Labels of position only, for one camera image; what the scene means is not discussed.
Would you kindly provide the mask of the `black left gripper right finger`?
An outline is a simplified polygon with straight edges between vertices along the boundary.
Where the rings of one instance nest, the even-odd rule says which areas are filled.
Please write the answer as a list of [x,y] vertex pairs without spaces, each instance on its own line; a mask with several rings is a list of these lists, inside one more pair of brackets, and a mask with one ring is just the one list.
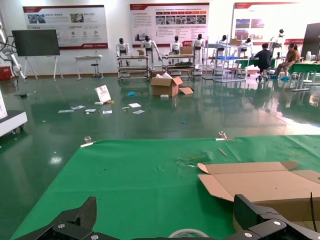
[[318,240],[313,197],[310,196],[311,219],[314,230],[300,226],[283,217],[275,209],[250,202],[236,194],[233,201],[233,220],[242,231],[227,240]]

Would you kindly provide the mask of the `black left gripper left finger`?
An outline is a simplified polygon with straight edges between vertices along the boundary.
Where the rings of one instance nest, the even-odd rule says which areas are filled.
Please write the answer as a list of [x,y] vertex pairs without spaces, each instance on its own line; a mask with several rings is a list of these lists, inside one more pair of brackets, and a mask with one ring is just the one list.
[[97,198],[88,199],[78,208],[62,211],[49,224],[18,237],[19,240],[109,240],[93,230],[97,221]]

